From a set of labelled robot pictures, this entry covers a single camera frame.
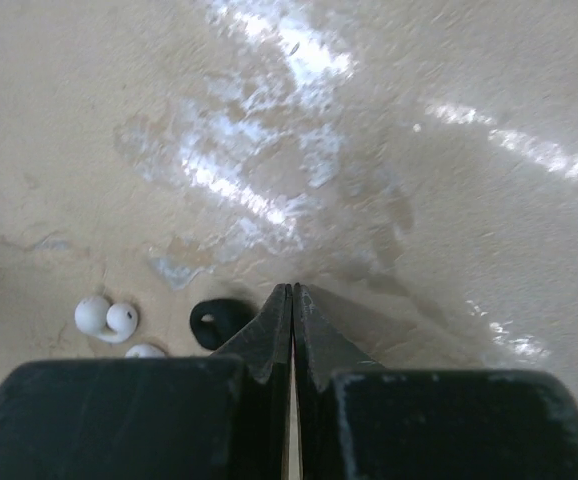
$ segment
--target white object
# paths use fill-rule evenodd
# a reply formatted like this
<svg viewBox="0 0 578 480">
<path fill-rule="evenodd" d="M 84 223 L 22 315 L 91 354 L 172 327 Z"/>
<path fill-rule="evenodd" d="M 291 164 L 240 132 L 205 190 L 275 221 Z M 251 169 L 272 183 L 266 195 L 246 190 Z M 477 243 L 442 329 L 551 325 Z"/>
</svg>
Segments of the white object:
<svg viewBox="0 0 578 480">
<path fill-rule="evenodd" d="M 97 336 L 107 323 L 109 302 L 98 295 L 83 299 L 76 307 L 76 327 L 85 335 Z"/>
<path fill-rule="evenodd" d="M 103 342 L 122 343 L 138 327 L 138 312 L 128 303 L 109 302 L 100 296 L 88 297 L 76 307 L 76 326 L 85 335 Z"/>
<path fill-rule="evenodd" d="M 166 356 L 165 352 L 148 343 L 134 345 L 125 355 L 126 358 L 163 358 Z"/>
</svg>

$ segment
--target glossy surface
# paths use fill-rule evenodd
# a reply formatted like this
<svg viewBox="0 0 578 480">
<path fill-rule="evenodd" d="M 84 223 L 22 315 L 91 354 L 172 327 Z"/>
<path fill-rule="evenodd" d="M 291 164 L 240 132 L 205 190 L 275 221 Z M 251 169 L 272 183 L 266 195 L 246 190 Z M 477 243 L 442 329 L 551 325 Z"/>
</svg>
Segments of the glossy surface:
<svg viewBox="0 0 578 480">
<path fill-rule="evenodd" d="M 83 296 L 198 354 L 295 280 L 388 365 L 578 398 L 578 1 L 0 2 L 0 381 L 123 354 Z"/>
</svg>

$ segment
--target black object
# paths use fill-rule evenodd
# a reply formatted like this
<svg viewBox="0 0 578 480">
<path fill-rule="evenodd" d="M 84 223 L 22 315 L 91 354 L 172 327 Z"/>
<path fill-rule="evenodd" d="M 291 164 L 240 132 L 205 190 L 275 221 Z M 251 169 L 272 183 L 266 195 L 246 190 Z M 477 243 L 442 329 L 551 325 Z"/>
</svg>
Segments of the black object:
<svg viewBox="0 0 578 480">
<path fill-rule="evenodd" d="M 189 315 L 196 340 L 207 350 L 217 350 L 247 325 L 256 312 L 246 302 L 216 298 L 200 302 Z"/>
<path fill-rule="evenodd" d="M 305 480 L 578 479 L 578 410 L 553 377 L 387 370 L 300 285 L 208 358 L 17 369 L 0 479 L 284 478 L 292 341 Z"/>
</svg>

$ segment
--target white earbud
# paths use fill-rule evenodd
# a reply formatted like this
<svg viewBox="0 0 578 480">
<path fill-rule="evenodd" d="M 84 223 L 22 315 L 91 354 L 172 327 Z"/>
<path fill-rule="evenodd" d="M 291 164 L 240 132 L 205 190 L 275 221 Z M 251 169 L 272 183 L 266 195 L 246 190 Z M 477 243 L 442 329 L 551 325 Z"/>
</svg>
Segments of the white earbud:
<svg viewBox="0 0 578 480">
<path fill-rule="evenodd" d="M 138 312 L 128 303 L 109 307 L 103 297 L 89 297 L 76 307 L 76 326 L 86 335 L 107 343 L 126 341 L 138 327 Z"/>
<path fill-rule="evenodd" d="M 148 343 L 134 345 L 125 355 L 126 358 L 163 358 L 166 356 L 165 352 Z"/>
</svg>

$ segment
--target beige surface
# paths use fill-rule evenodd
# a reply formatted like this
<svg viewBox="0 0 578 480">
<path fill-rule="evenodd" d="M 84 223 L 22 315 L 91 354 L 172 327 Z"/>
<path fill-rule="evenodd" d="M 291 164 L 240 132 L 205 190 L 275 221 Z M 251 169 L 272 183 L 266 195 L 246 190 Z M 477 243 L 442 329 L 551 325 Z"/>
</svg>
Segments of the beige surface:
<svg viewBox="0 0 578 480">
<path fill-rule="evenodd" d="M 0 2 L 0 381 L 121 355 L 94 291 L 188 355 L 195 302 L 301 280 L 388 365 L 578 398 L 578 1 L 359 5 Z"/>
</svg>

